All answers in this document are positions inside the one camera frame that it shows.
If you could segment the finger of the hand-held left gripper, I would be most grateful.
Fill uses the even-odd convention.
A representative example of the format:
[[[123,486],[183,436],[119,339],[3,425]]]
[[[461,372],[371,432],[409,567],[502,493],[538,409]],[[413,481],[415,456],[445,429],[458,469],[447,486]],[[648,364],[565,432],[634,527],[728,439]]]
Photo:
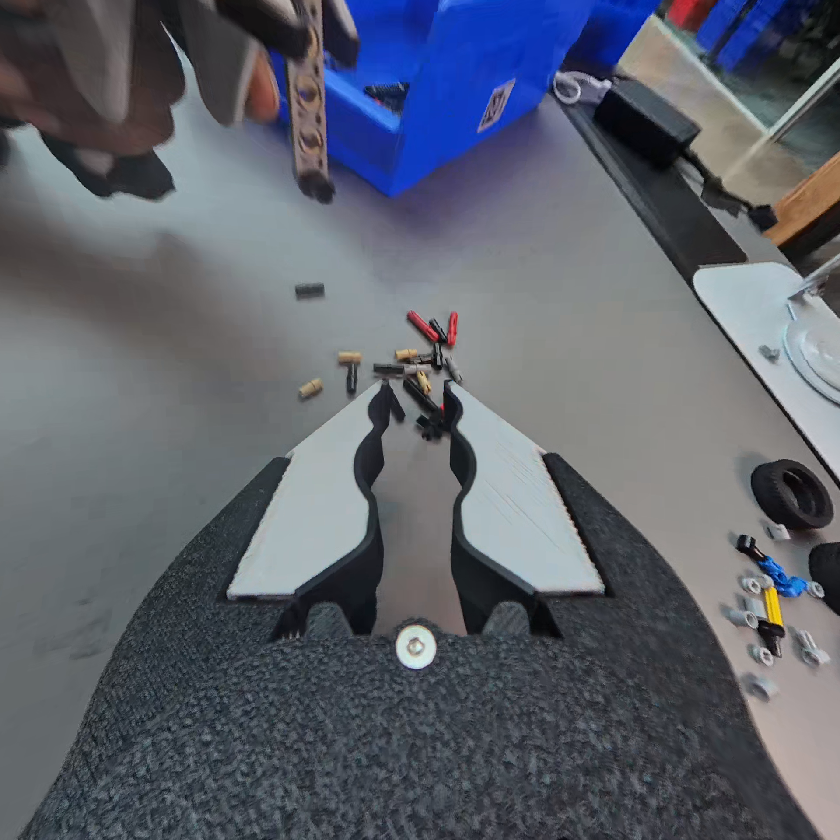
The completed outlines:
[[[346,1],[324,2],[324,49],[341,67],[356,67],[361,48],[358,30]]]
[[[206,109],[226,127],[274,121],[280,92],[268,52],[300,58],[309,42],[290,1],[164,2],[164,26],[188,58]]]

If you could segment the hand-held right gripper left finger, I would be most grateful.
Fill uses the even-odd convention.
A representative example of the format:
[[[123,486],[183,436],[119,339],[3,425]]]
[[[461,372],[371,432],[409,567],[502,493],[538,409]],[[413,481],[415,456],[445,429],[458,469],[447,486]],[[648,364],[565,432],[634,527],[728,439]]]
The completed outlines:
[[[383,381],[285,457],[285,468],[226,589],[229,601],[303,596],[360,550],[379,523],[373,487],[391,421]]]

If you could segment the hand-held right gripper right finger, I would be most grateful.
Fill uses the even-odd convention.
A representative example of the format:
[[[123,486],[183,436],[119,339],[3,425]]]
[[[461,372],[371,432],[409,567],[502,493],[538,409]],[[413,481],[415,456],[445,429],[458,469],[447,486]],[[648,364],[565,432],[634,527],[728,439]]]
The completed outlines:
[[[553,478],[548,453],[447,381],[451,571],[464,597],[603,596],[606,584]]]

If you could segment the grey beam with tan pins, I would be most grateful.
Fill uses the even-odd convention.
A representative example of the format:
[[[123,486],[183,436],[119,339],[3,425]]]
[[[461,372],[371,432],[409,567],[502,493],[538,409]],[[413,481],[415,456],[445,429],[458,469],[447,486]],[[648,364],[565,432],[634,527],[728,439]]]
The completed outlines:
[[[325,87],[322,2],[297,2],[309,36],[301,58],[286,58],[287,111],[292,168],[300,192],[321,205],[331,204]]]

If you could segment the pile of small connector pins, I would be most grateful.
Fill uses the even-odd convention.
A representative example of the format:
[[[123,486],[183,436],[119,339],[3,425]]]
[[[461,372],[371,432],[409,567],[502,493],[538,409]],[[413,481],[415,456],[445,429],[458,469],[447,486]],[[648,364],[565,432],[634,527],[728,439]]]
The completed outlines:
[[[446,414],[444,400],[434,399],[429,377],[436,373],[446,373],[447,383],[464,383],[463,374],[452,353],[457,341],[459,316],[456,311],[452,311],[446,327],[434,318],[425,320],[415,310],[407,312],[406,320],[425,338],[429,348],[396,350],[393,361],[374,363],[372,371],[383,380],[402,384],[404,392],[420,411],[416,425],[422,439],[436,442],[448,434],[451,419]]]

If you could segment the grey desk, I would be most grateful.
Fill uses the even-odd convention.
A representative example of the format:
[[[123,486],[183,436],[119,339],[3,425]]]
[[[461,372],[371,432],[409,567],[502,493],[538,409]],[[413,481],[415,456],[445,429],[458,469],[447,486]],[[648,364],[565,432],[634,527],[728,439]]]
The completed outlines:
[[[348,401],[337,364],[459,313],[466,390],[561,455],[722,607],[765,536],[753,468],[838,486],[552,100],[396,199],[192,93],[161,203],[87,194],[32,130],[2,173],[2,838],[43,800],[132,614],[268,462]],[[294,286],[324,284],[298,300]],[[323,391],[301,401],[319,377]]]

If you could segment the black desk mat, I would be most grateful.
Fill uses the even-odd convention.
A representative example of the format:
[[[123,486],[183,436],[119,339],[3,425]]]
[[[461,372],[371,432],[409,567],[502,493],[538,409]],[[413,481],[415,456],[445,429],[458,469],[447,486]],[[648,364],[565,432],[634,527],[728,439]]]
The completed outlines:
[[[594,121],[589,106],[561,106],[606,174],[687,285],[700,269],[748,257],[676,169],[656,170]]]

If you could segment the blue bin with square tag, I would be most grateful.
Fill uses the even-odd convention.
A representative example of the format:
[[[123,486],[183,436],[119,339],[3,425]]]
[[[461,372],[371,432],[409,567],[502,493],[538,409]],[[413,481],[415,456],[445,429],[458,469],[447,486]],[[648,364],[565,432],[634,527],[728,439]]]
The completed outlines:
[[[330,164],[397,196],[536,109],[593,2],[350,1],[356,67],[325,67]],[[408,81],[402,116],[366,85]]]

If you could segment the black rubber tyre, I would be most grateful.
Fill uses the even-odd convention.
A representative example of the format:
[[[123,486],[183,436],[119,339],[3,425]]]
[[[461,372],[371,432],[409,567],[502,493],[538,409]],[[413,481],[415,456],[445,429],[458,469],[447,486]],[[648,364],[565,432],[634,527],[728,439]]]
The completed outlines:
[[[808,568],[812,581],[823,589],[823,602],[839,616],[839,542],[817,544],[809,554]]]
[[[820,530],[834,520],[827,488],[804,464],[783,458],[755,468],[752,494],[769,520],[789,530]]]

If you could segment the blue angled connector piece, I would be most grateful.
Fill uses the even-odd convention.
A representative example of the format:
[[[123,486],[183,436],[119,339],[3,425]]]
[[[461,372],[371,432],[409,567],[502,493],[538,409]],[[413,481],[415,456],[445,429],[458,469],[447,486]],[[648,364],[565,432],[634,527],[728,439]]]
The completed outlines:
[[[772,579],[774,588],[780,596],[795,599],[803,594],[809,593],[810,585],[808,581],[798,576],[788,575],[784,568],[771,557],[766,556],[763,560],[757,560],[756,564],[763,574],[766,574]]]

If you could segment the blue plastic bin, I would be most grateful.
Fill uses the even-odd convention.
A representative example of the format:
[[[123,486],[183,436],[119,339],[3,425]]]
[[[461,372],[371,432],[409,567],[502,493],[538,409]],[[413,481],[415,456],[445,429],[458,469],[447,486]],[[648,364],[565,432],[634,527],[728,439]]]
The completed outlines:
[[[596,1],[568,58],[592,67],[614,67],[660,1]]]

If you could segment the group of small grey bushes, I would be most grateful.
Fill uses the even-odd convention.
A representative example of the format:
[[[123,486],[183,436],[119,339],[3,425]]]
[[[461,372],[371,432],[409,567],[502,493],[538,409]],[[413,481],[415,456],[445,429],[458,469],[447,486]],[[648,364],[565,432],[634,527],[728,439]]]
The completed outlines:
[[[746,533],[740,533],[735,536],[733,541],[734,549],[736,549],[735,546],[737,537],[741,534]],[[771,557],[766,552],[762,552],[766,555],[766,557]],[[760,618],[767,618],[764,611],[763,590],[768,586],[774,586],[774,583],[769,576],[762,573],[761,569],[755,562],[752,562],[748,557],[744,556],[740,552],[738,553],[752,563],[754,570],[752,572],[740,574],[738,577],[739,591],[736,596],[736,603],[735,605],[724,605],[722,607],[722,614],[734,627],[749,630],[754,635],[755,640],[748,644],[747,653],[751,661],[762,669],[762,672],[758,674],[745,675],[742,679],[742,683],[751,696],[761,699],[763,702],[770,702],[779,694],[779,688],[770,677],[769,672],[774,667],[775,663],[780,661],[781,658],[775,658],[772,656],[770,651],[763,645],[763,641],[758,634],[758,621]],[[794,599],[780,596],[783,618],[783,600],[795,601],[804,597],[824,604],[823,588],[812,580],[804,580],[808,581],[810,585],[810,591],[808,594],[803,594]],[[790,639],[793,644],[794,651],[806,667],[813,670],[820,670],[826,668],[832,663],[830,654],[828,654],[827,651],[825,651],[825,649],[816,642],[814,636],[809,631],[800,626],[792,626],[788,624],[785,618],[784,627],[785,637],[781,640],[781,642],[783,643],[786,639]]]

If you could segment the black power adapter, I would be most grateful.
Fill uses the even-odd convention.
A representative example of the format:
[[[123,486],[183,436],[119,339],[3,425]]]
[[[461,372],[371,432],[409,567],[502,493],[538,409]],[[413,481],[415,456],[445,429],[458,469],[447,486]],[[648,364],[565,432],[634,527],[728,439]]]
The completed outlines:
[[[701,126],[643,82],[617,77],[595,107],[593,120],[604,131],[664,171],[690,150]]]

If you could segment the clear round disc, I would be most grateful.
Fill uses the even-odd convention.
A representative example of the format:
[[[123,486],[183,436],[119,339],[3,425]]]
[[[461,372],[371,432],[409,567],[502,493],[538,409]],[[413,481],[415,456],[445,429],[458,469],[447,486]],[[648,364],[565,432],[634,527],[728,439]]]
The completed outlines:
[[[820,301],[794,307],[783,346],[795,371],[814,391],[839,404],[839,319]]]

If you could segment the storage shelf with bins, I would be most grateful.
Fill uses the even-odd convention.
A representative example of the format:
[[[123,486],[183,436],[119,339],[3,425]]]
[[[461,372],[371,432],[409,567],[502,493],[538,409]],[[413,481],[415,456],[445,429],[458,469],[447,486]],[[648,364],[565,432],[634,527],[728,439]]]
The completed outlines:
[[[674,1],[657,14],[777,137],[838,98],[838,1]]]

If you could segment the wooden side table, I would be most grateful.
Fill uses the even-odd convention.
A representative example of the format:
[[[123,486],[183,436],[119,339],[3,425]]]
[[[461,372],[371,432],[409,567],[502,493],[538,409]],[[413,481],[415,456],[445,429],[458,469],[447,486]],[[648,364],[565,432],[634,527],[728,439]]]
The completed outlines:
[[[839,236],[839,153],[774,207],[777,224],[764,236],[798,264]]]

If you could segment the white flat base plate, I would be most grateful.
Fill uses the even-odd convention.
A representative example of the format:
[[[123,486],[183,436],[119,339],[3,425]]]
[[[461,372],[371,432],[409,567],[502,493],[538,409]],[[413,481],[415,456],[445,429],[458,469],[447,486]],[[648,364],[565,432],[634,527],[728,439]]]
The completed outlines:
[[[798,375],[784,350],[783,333],[794,307],[812,301],[827,305],[823,288],[837,267],[835,257],[803,277],[788,266],[763,262],[703,268],[693,278],[700,303],[836,483],[839,405]]]

